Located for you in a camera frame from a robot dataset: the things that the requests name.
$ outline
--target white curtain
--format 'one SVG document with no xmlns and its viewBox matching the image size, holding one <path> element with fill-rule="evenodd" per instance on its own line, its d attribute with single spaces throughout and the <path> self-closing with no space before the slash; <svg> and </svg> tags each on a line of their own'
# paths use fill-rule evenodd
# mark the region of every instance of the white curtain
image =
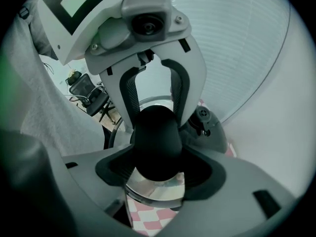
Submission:
<svg viewBox="0 0 316 237">
<path fill-rule="evenodd" d="M 207 65 L 201 99 L 224 121 L 265 79 L 286 36 L 288 0 L 172 0 L 192 25 Z M 157 57 L 136 78 L 139 99 L 170 94 L 170 71 Z"/>
</svg>

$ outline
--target office chair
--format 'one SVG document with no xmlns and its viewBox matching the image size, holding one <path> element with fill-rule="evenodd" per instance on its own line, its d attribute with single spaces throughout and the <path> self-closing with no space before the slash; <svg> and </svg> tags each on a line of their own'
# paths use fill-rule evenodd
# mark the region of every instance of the office chair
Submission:
<svg viewBox="0 0 316 237">
<path fill-rule="evenodd" d="M 107 115 L 112 124 L 116 124 L 109 115 L 109 111 L 114 109 L 115 106 L 109 107 L 111 101 L 109 95 L 104 89 L 104 86 L 100 85 L 95 87 L 88 74 L 84 74 L 79 77 L 69 88 L 69 92 L 78 97 L 78 99 L 82 102 L 83 107 L 86 108 L 88 115 L 94 116 L 98 112 L 102 111 L 99 122 L 102 120 L 104 115 Z"/>
</svg>

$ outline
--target black slot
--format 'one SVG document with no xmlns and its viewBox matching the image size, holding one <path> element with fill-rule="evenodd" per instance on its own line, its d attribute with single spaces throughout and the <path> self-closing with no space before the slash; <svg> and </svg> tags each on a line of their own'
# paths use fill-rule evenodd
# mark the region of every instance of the black slot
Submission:
<svg viewBox="0 0 316 237">
<path fill-rule="evenodd" d="M 108 72 L 108 76 L 112 76 L 113 75 L 112 67 L 108 67 L 107 72 Z"/>
<path fill-rule="evenodd" d="M 182 48 L 183 48 L 185 53 L 187 53 L 187 52 L 189 52 L 191 50 L 189 44 L 186 41 L 186 39 L 180 39 L 179 43 L 182 46 Z"/>
<path fill-rule="evenodd" d="M 78 166 L 78 164 L 75 162 L 69 162 L 69 163 L 66 163 L 65 165 L 68 169 Z"/>
<path fill-rule="evenodd" d="M 281 207 L 273 199 L 273 197 L 270 195 L 268 191 L 256 191 L 253 193 L 253 195 L 260 204 L 267 219 L 271 218 L 281 209 Z"/>
</svg>

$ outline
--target black mesh chair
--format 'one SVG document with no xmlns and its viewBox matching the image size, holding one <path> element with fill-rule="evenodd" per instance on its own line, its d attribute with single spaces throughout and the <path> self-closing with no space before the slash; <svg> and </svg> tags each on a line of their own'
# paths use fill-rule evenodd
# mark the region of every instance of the black mesh chair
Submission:
<svg viewBox="0 0 316 237">
<path fill-rule="evenodd" d="M 69 92 L 80 99 L 83 107 L 86 108 L 87 114 L 94 116 L 98 112 L 102 112 L 99 122 L 102 120 L 104 115 L 107 115 L 112 124 L 115 124 L 109 115 L 109 111 L 114 109 L 115 106 L 109 107 L 111 101 L 110 97 L 105 92 L 104 87 L 94 86 L 88 74 L 84 74 L 78 78 L 69 88 Z"/>
</svg>

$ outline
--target screw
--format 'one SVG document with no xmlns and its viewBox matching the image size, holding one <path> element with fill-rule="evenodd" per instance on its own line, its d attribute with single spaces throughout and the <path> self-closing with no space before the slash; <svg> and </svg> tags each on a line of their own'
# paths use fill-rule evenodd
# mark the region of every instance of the screw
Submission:
<svg viewBox="0 0 316 237">
<path fill-rule="evenodd" d="M 183 18 L 181 16 L 176 16 L 174 20 L 177 24 L 183 24 Z"/>
<path fill-rule="evenodd" d="M 98 45 L 97 45 L 97 44 L 93 44 L 93 45 L 92 45 L 92 50 L 95 51 L 95 50 L 97 50 L 97 49 L 98 49 Z"/>
</svg>

